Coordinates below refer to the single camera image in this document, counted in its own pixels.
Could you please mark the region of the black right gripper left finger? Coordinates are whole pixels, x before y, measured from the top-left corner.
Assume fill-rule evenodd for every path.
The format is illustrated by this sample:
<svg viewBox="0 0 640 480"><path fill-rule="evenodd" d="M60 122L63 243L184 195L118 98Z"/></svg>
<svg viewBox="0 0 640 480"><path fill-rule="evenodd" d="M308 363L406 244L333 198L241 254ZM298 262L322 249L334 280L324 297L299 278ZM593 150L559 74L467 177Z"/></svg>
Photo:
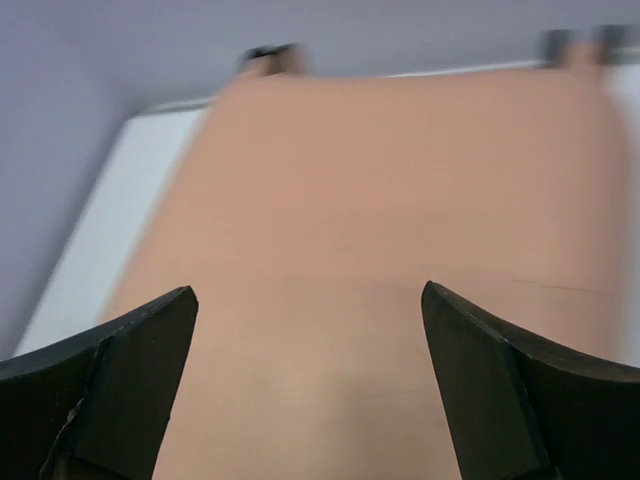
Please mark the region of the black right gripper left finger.
<svg viewBox="0 0 640 480"><path fill-rule="evenodd" d="M151 478L197 312L179 287L2 361L2 478Z"/></svg>

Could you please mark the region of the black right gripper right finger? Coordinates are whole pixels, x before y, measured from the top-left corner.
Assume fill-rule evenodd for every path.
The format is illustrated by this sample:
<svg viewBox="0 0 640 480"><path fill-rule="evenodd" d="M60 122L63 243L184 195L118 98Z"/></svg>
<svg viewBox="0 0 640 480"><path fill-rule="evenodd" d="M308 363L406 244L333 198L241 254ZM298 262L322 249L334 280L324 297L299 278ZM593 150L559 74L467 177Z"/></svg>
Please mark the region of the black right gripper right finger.
<svg viewBox="0 0 640 480"><path fill-rule="evenodd" d="M639 370L428 282L421 308L464 479L636 479Z"/></svg>

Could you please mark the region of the pink hard-shell suitcase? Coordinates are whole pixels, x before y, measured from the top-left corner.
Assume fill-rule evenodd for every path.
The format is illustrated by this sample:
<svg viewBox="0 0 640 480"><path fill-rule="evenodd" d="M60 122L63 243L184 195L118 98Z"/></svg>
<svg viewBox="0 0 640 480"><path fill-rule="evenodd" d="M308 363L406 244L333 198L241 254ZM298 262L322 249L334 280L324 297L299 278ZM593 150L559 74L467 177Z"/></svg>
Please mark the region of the pink hard-shell suitcase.
<svg viewBox="0 0 640 480"><path fill-rule="evenodd" d="M615 357L631 155L600 51L371 78L291 54L224 88L109 305L199 300L155 477L457 478L428 281Z"/></svg>

